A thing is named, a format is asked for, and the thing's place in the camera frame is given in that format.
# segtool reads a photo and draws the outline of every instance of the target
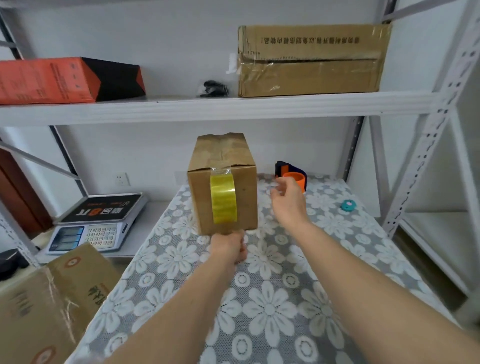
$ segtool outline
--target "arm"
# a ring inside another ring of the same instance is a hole
[[[474,339],[315,226],[293,178],[278,182],[271,191],[276,218],[298,242],[369,363],[478,362]]]
[[[214,235],[207,261],[105,363],[196,363],[235,263],[247,257],[243,234]]]

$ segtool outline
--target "forearm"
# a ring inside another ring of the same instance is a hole
[[[196,363],[234,272],[233,264],[210,256],[106,362]]]
[[[461,329],[311,223],[292,235],[371,363],[473,363],[479,345]]]

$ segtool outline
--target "lace tablecloth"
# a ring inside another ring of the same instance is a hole
[[[223,295],[200,358],[207,363],[365,363],[295,241],[276,221],[272,177],[259,176],[258,229],[245,234],[248,258]],[[353,212],[340,209],[351,199]],[[399,249],[342,180],[308,179],[307,213],[345,249],[451,319]],[[110,356],[210,255],[197,235],[187,185],[128,265],[72,358]]]

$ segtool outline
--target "yellow tape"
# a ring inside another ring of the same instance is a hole
[[[212,195],[213,222],[237,221],[237,197],[233,174],[214,174],[210,176],[210,193]]]

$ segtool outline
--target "electronic weighing scale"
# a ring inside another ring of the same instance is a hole
[[[85,243],[92,244],[99,252],[120,249],[146,203],[143,193],[82,198],[55,221],[46,254],[60,255]]]

